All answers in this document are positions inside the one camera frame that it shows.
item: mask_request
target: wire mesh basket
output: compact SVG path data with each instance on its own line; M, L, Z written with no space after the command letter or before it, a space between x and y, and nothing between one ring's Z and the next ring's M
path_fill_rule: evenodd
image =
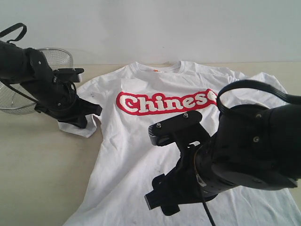
M73 58L69 52L60 48L41 48L41 51L52 70L72 68ZM12 85L18 91L32 97L20 84ZM10 114L29 114L34 112L35 102L12 91L0 82L0 111Z

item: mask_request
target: black strap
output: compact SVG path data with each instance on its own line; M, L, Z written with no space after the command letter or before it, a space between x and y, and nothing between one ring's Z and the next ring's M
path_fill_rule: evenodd
M280 98L281 100L294 105L301 105L301 96L294 96L289 95L284 92L281 92L280 90L276 89L275 87L261 82L261 81L255 81L255 80L241 80L241 81L235 81L224 88L221 89L221 91L218 93L216 98L217 107L220 110L222 114L236 114L235 111L227 108L225 105L221 102L221 95L225 92L228 92L233 89L240 89L240 88L250 88L250 89L257 89L261 90L270 94L273 94Z
M12 25L11 27L5 29L4 31L1 31L0 38L3 38L4 36L8 35L9 33L12 33L13 31L15 31L21 27L23 27L23 29L20 32L20 34L18 35L18 37L16 37L15 39L8 40L7 43L10 43L11 41L20 41L27 32L27 27L23 23L17 23L15 25Z

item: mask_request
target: table surface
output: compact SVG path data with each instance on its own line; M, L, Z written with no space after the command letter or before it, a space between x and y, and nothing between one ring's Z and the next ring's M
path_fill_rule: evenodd
M250 76L266 72L275 75L290 94L301 95L301 62L206 65L226 66ZM121 65L78 67L85 69L84 83ZM44 114L3 112L0 128L0 225L62 225L83 201L102 142L100 129L86 139L60 131L56 121ZM291 193L301 208L301 188Z

